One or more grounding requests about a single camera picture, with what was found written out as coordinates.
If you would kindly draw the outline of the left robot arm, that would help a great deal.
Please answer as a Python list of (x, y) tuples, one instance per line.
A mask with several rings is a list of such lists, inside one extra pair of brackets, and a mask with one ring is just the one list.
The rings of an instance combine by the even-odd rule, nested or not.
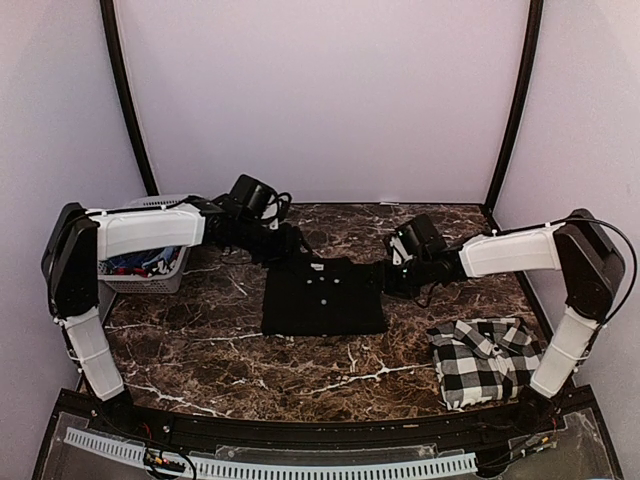
[(109, 259), (165, 247), (238, 248), (264, 266), (307, 250), (300, 229), (286, 222), (292, 202), (263, 182), (241, 175), (215, 199), (188, 195), (154, 206), (61, 210), (41, 260), (49, 312), (75, 355), (101, 417), (120, 436), (141, 427), (140, 412), (119, 398), (126, 390), (99, 315), (98, 267)]

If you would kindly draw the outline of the black long sleeve shirt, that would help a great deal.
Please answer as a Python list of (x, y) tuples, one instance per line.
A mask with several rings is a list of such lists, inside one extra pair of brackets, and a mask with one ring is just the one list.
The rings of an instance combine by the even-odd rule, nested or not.
[(388, 330), (375, 264), (347, 257), (291, 258), (268, 269), (262, 305), (265, 335), (376, 335)]

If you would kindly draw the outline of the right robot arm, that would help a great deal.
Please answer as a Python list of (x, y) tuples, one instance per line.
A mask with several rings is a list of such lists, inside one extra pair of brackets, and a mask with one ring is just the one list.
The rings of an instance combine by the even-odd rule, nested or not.
[(550, 310), (543, 280), (551, 281), (559, 310), (548, 321), (553, 331), (528, 396), (510, 413), (521, 434), (534, 432), (549, 416), (543, 397), (558, 394), (586, 361), (593, 345), (635, 290), (639, 255), (617, 226), (587, 209), (568, 216), (510, 230), (493, 230), (449, 244), (427, 215), (397, 227), (384, 240), (388, 252), (383, 290), (414, 297), (425, 286), (446, 286), (513, 273), (529, 283), (544, 313)]

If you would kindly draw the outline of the black white plaid shirt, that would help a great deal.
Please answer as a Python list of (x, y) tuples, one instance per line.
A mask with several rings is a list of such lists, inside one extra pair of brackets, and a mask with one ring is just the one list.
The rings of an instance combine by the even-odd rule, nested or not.
[(427, 331), (443, 403), (450, 411), (518, 397), (543, 349), (524, 321), (456, 320)]

